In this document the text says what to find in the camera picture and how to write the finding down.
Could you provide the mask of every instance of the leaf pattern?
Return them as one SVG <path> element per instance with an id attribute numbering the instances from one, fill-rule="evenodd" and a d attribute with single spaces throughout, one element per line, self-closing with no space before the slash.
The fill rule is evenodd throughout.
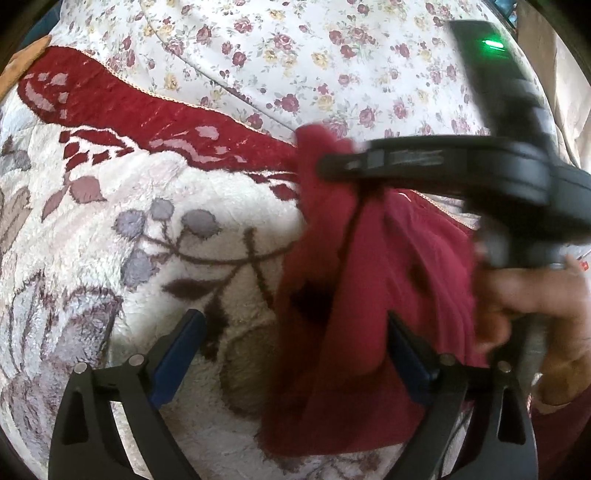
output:
<path id="1" fill-rule="evenodd" d="M 14 139 L 12 135 L 6 139 L 0 152 L 0 176 L 12 170 L 27 171 L 31 168 L 31 159 L 26 150 L 14 148 Z"/>
<path id="2" fill-rule="evenodd" d="M 99 181 L 95 177 L 80 177 L 70 183 L 70 195 L 76 203 L 104 202 Z"/>
<path id="3" fill-rule="evenodd" d="M 199 300 L 222 284 L 220 280 L 194 280 L 178 278 L 162 287 L 166 293 L 179 300 Z"/>
<path id="4" fill-rule="evenodd" d="M 30 197 L 31 194 L 27 187 L 19 189 L 6 203 L 4 203 L 4 194 L 2 194 L 0 209 L 0 253 L 2 256 L 10 250 L 31 213 Z"/>
<path id="5" fill-rule="evenodd" d="M 66 192 L 68 191 L 67 187 L 58 190 L 57 192 L 53 193 L 45 202 L 43 206 L 43 212 L 41 213 L 41 222 L 43 222 L 49 214 L 51 214 L 55 209 L 60 206 L 61 201 L 64 199 Z"/>
<path id="6" fill-rule="evenodd" d="M 80 286 L 56 297 L 38 273 L 15 293 L 0 322 L 9 355 L 0 358 L 8 381 L 0 393 L 33 457 L 46 464 L 61 395 L 73 366 L 104 363 L 105 345 L 122 300 L 107 288 Z"/>
<path id="7" fill-rule="evenodd" d="M 96 177 L 84 176 L 70 180 L 70 172 L 66 169 L 63 187 L 57 192 L 52 193 L 43 206 L 41 223 L 60 206 L 67 192 L 70 192 L 72 199 L 79 205 L 106 201 L 100 191 L 100 183 Z"/>

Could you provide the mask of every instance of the red cloth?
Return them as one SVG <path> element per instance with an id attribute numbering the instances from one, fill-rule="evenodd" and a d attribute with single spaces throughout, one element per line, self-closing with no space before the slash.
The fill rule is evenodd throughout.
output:
<path id="1" fill-rule="evenodd" d="M 319 126 L 296 132 L 308 228 L 284 261 L 275 299 L 280 360 L 261 440 L 284 456 L 369 450 L 408 440 L 423 409 L 387 359 L 387 311 L 439 352 L 483 365 L 473 338 L 470 230 L 409 190 L 327 184 L 317 160 L 348 153 Z"/>
<path id="2" fill-rule="evenodd" d="M 572 469 L 571 476 L 563 478 L 589 478 L 589 470 L 582 468 L 589 467 L 589 451 L 591 449 L 591 387 L 580 394 L 568 406 L 549 415 L 542 415 L 535 411 L 532 415 L 534 425 L 535 442 L 538 447 L 538 463 L 540 464 L 540 480 L 550 480 L 558 470 L 573 446 L 581 440 L 578 445 L 578 455 L 570 458 L 571 463 L 567 465 Z M 580 438 L 581 433 L 587 428 L 585 438 Z"/>

